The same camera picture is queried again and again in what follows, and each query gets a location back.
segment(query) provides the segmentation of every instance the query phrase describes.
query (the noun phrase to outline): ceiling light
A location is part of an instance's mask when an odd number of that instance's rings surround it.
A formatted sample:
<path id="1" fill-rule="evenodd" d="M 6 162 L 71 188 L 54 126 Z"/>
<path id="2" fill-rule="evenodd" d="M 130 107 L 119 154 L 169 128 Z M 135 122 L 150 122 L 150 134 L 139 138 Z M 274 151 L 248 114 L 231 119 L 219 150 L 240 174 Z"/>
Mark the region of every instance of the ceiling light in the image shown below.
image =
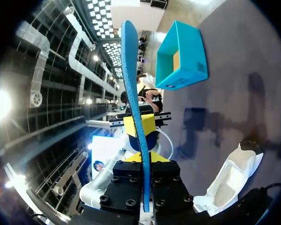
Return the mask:
<path id="1" fill-rule="evenodd" d="M 104 2 L 104 1 L 100 1 L 100 2 L 99 2 L 99 6 L 100 6 L 100 7 L 105 6 L 105 2 Z"/>
<path id="2" fill-rule="evenodd" d="M 93 100 L 92 100 L 92 99 L 90 99 L 90 98 L 86 99 L 86 104 L 90 105 L 90 104 L 92 104 L 92 103 L 93 103 Z"/>
<path id="3" fill-rule="evenodd" d="M 94 59 L 94 61 L 99 61 L 99 57 L 97 56 L 97 55 L 94 55 L 94 57 L 93 57 L 93 59 Z"/>
<path id="4" fill-rule="evenodd" d="M 89 9 L 92 9 L 94 7 L 93 3 L 88 4 Z"/>
<path id="5" fill-rule="evenodd" d="M 100 10 L 100 14 L 101 14 L 101 15 L 105 15 L 105 14 L 106 14 L 106 10 L 105 10 L 105 9 L 101 9 L 101 10 Z"/>
<path id="6" fill-rule="evenodd" d="M 0 90 L 0 119 L 7 116 L 11 110 L 12 102 L 7 92 Z"/>

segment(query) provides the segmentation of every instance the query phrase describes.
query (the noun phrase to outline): blue cardboard box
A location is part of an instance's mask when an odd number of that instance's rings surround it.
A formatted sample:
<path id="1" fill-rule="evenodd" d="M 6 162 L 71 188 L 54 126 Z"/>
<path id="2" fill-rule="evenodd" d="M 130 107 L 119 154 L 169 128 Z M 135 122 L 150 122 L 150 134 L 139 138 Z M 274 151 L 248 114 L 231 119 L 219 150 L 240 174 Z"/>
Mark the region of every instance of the blue cardboard box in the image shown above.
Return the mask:
<path id="1" fill-rule="evenodd" d="M 157 51 L 156 87 L 176 90 L 207 78 L 207 62 L 200 31 L 175 21 Z"/>

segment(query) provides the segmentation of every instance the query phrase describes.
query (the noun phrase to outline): blue foam insole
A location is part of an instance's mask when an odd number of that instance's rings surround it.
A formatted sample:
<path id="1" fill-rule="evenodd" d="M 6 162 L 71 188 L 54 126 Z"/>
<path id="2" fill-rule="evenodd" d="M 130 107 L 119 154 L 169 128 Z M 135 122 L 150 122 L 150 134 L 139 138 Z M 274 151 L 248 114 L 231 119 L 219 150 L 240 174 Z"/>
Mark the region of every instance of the blue foam insole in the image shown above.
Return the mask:
<path id="1" fill-rule="evenodd" d="M 138 37 L 134 25 L 130 21 L 122 23 L 122 68 L 124 84 L 127 92 L 128 102 L 134 120 L 136 134 L 139 140 L 141 158 L 144 172 L 144 211 L 149 212 L 150 198 L 150 160 L 146 142 L 145 132 L 142 127 L 141 113 L 138 104 L 136 88 L 136 61 L 138 51 Z"/>

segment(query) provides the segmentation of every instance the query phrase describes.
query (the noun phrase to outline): bolt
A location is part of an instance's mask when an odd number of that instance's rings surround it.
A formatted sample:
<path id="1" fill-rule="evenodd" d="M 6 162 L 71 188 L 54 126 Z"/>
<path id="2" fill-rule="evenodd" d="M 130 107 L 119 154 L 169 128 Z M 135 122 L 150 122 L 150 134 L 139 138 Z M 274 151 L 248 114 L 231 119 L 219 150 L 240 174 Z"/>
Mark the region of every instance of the bolt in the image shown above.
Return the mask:
<path id="1" fill-rule="evenodd" d="M 161 199 L 161 200 L 157 201 L 155 203 L 155 205 L 158 206 L 158 207 L 163 207 L 165 205 L 165 200 Z"/>
<path id="2" fill-rule="evenodd" d="M 120 178 L 118 176 L 114 176 L 114 177 L 112 177 L 111 181 L 112 181 L 112 183 L 117 183 L 119 179 Z"/>
<path id="3" fill-rule="evenodd" d="M 106 195 L 100 196 L 100 204 L 107 204 L 109 202 L 109 197 Z"/>
<path id="4" fill-rule="evenodd" d="M 134 178 L 134 177 L 130 178 L 130 182 L 131 182 L 131 183 L 135 183 L 136 181 L 137 181 L 136 178 Z"/>
<path id="5" fill-rule="evenodd" d="M 180 178 L 180 177 L 178 177 L 178 176 L 176 176 L 176 177 L 174 177 L 174 178 L 173 178 L 173 180 L 174 180 L 174 181 L 180 181 L 180 180 L 181 180 L 181 178 Z"/>
<path id="6" fill-rule="evenodd" d="M 186 203 L 190 203 L 193 201 L 193 197 L 191 195 L 187 195 L 183 199 Z"/>
<path id="7" fill-rule="evenodd" d="M 162 179 L 161 179 L 161 178 L 156 178 L 156 179 L 155 179 L 155 182 L 156 182 L 156 183 L 161 183 L 161 182 L 162 182 Z"/>
<path id="8" fill-rule="evenodd" d="M 126 201 L 126 206 L 128 206 L 128 207 L 133 207 L 135 205 L 136 205 L 136 201 L 133 199 L 129 199 Z"/>

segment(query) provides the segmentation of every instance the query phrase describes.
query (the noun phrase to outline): yellow bracket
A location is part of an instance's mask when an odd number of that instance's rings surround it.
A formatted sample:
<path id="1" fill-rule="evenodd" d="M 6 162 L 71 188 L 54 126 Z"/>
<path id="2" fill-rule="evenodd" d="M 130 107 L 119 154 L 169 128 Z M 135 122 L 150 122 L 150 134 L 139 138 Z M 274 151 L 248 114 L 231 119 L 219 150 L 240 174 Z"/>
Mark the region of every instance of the yellow bracket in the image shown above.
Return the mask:
<path id="1" fill-rule="evenodd" d="M 124 117 L 123 121 L 124 121 L 125 133 L 127 135 L 136 137 L 136 130 L 134 127 L 134 122 L 133 122 L 132 116 Z M 142 115 L 141 123 L 142 123 L 142 127 L 144 128 L 145 136 L 147 136 L 148 134 L 150 134 L 153 131 L 156 131 L 155 116 L 153 113 Z"/>
<path id="2" fill-rule="evenodd" d="M 158 155 L 157 153 L 151 151 L 151 162 L 152 163 L 156 163 L 157 161 L 161 161 L 161 162 L 169 162 L 169 160 L 167 160 L 166 158 Z M 133 156 L 129 157 L 128 159 L 125 160 L 125 162 L 141 162 L 141 153 L 136 153 Z"/>

